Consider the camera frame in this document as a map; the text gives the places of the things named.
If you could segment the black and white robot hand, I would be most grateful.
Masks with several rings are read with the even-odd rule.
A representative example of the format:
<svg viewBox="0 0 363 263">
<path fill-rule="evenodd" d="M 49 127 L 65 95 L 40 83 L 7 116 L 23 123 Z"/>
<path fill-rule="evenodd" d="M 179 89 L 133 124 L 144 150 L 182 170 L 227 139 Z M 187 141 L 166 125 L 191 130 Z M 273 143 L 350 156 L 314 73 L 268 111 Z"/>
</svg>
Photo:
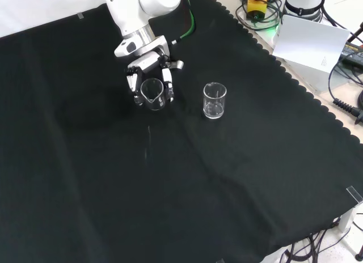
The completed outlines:
<svg viewBox="0 0 363 263">
<path fill-rule="evenodd" d="M 183 61 L 173 61 L 161 50 L 147 52 L 130 63 L 126 70 L 126 79 L 134 102 L 139 106 L 146 105 L 152 111 L 163 109 L 168 101 L 174 100 L 171 70 L 181 70 L 183 67 Z M 156 68 L 161 69 L 161 79 L 142 78 Z"/>
</svg>

